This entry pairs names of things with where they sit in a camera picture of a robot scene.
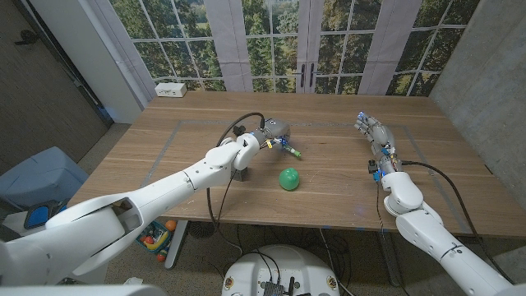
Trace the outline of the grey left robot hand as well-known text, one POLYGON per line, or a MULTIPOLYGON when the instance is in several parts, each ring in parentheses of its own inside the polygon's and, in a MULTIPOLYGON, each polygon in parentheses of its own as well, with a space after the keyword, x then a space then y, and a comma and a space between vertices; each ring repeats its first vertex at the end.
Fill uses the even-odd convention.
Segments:
POLYGON ((265 120, 264 127, 258 127, 253 132, 253 136, 258 140, 260 148, 270 144, 272 148, 282 149, 289 143, 290 126, 282 120, 269 118, 265 120))

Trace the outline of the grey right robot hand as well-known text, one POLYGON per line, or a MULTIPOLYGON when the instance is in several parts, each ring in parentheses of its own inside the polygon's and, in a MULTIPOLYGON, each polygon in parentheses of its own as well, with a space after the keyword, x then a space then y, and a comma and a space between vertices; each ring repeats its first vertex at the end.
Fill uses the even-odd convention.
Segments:
POLYGON ((394 135, 386 125, 383 125, 377 118, 360 112, 354 127, 366 137, 371 145, 374 159, 369 161, 369 173, 372 173, 376 179, 380 179, 389 173, 402 170, 396 153, 394 135))

